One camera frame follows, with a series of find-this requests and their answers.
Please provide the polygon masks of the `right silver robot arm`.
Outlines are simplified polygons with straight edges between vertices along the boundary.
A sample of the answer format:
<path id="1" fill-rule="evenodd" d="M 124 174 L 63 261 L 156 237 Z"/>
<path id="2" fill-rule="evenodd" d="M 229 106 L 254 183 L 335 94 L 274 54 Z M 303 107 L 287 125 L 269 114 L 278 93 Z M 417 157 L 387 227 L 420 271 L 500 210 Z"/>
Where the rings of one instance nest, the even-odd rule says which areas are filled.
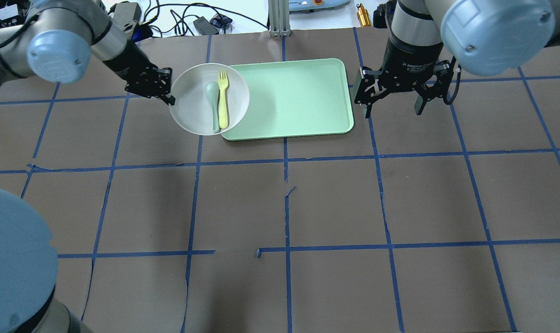
<path id="1" fill-rule="evenodd" d="M 382 65 L 360 67 L 354 103 L 371 115 L 392 93 L 415 92 L 415 113 L 450 105 L 463 72 L 494 76 L 560 46 L 560 0 L 388 0 L 373 14 L 389 34 Z"/>

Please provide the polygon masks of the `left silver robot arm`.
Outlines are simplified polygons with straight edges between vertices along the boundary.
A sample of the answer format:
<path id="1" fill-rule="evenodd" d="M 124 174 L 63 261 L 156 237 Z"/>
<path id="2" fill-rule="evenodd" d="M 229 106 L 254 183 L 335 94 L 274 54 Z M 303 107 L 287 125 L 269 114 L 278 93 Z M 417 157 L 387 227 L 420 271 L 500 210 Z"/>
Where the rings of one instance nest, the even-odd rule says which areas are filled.
<path id="1" fill-rule="evenodd" d="M 32 0 L 26 21 L 0 28 L 0 87 L 39 76 L 71 84 L 94 55 L 126 91 L 174 105 L 172 69 L 153 64 L 91 0 Z M 0 333 L 89 333 L 55 296 L 58 255 L 51 232 L 22 198 L 0 188 Z"/>

